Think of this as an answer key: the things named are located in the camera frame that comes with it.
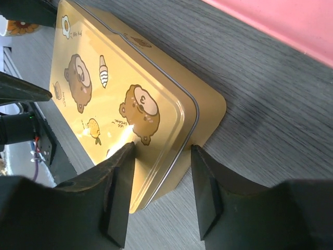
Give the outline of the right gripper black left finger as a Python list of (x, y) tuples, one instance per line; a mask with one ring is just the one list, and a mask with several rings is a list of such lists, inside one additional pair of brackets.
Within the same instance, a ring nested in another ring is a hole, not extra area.
[(54, 188), (1, 177), (1, 249), (122, 249), (135, 144)]

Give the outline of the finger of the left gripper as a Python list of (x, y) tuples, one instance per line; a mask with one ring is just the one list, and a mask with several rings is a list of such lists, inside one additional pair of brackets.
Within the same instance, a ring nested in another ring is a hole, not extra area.
[(1, 105), (20, 102), (47, 102), (50, 91), (25, 80), (1, 72)]

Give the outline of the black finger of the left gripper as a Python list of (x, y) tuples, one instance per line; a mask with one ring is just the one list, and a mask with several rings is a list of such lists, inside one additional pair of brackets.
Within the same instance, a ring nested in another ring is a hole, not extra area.
[(7, 20), (22, 21), (54, 27), (57, 8), (51, 1), (43, 0), (1, 0), (1, 15)]

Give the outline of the silver tin lid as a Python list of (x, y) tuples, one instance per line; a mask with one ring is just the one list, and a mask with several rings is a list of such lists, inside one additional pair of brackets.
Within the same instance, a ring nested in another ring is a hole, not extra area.
[(97, 9), (59, 2), (50, 90), (93, 163), (135, 144), (130, 213), (147, 207), (178, 163), (189, 163), (198, 103)]

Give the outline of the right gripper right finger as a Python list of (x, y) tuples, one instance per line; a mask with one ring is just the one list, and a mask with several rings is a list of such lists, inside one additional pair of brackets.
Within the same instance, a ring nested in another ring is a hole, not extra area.
[(206, 249), (332, 249), (332, 181), (255, 183), (191, 147), (198, 227)]

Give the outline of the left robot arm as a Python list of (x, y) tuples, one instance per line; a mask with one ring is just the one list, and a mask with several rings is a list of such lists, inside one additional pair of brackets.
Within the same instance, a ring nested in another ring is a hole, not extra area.
[[(50, 1), (1, 1), (1, 37), (22, 36), (39, 26), (53, 27), (57, 9)], [(37, 85), (1, 72), (1, 105), (47, 102), (52, 94)], [(35, 113), (1, 115), (1, 150), (5, 145), (33, 141), (39, 130)]]

